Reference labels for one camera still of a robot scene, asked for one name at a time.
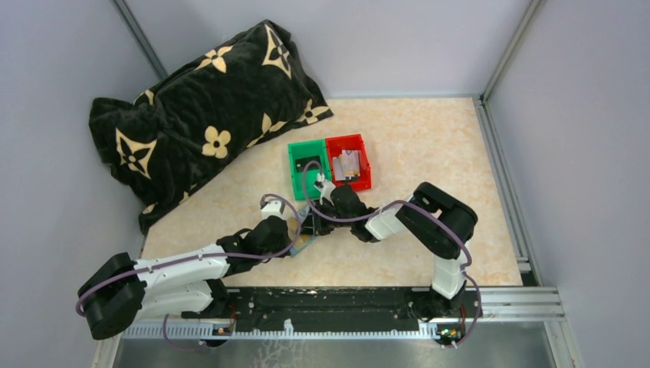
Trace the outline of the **gold VIP card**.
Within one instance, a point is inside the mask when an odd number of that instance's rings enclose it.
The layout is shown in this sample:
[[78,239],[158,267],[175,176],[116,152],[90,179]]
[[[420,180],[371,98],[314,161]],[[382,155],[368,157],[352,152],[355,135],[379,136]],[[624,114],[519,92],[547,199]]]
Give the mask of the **gold VIP card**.
[[290,240],[295,239],[295,243],[290,249],[290,256],[296,257],[312,242],[312,237],[310,235],[300,233],[298,221],[295,218],[289,218],[287,220],[287,227],[287,233],[290,237]]

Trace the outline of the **sage green card holder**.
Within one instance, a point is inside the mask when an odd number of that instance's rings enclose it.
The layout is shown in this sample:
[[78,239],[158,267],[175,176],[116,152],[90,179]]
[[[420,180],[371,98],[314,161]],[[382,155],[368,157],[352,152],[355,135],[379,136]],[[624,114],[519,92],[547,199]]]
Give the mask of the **sage green card holder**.
[[296,218],[296,220],[298,221],[300,233],[310,235],[312,237],[312,242],[310,244],[312,244],[317,236],[314,233],[314,217],[308,205],[298,211],[298,218]]

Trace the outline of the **red plastic bin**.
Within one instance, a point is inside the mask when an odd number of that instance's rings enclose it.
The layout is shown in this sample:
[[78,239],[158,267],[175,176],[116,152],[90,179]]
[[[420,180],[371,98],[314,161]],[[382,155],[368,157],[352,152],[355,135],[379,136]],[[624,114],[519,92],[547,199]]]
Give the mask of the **red plastic bin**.
[[350,185],[355,192],[372,188],[371,165],[359,133],[329,137],[325,144],[335,186]]

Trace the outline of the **green plastic bin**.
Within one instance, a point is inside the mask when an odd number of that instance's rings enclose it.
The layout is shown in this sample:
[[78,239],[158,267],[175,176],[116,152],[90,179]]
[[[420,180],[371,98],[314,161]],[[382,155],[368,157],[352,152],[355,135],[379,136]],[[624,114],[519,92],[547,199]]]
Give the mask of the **green plastic bin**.
[[[305,200],[308,196],[309,199],[318,199],[320,193],[314,188],[314,182],[318,173],[323,173],[329,180],[332,180],[330,171],[330,159],[327,153],[327,145],[325,140],[311,140],[297,143],[290,143],[287,145],[289,165],[291,169],[291,182],[294,191],[294,198],[296,200]],[[321,167],[316,169],[315,166],[310,166],[306,174],[306,191],[303,190],[303,173],[296,172],[294,168],[294,159],[305,156],[319,156]]]

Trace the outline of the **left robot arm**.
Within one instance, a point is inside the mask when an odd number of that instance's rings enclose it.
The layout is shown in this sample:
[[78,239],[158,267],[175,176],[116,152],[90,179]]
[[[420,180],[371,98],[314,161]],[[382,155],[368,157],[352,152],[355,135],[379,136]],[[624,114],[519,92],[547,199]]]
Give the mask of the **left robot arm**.
[[95,340],[114,337],[147,318],[227,317],[232,301],[224,278],[284,257],[294,230],[276,215],[196,251],[156,259],[109,258],[78,290],[75,310]]

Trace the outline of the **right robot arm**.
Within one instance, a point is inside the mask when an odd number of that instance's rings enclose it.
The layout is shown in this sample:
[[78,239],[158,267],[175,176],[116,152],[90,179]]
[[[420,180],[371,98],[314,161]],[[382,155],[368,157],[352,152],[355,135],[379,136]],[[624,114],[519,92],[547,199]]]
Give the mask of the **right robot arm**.
[[451,316],[462,303],[471,265],[468,242],[478,223],[477,213],[429,182],[420,183],[404,200],[379,208],[361,201],[349,185],[335,186],[324,179],[314,183],[320,197],[309,202],[301,233],[325,236],[347,227],[362,242],[375,243],[409,232],[433,255],[432,307]]

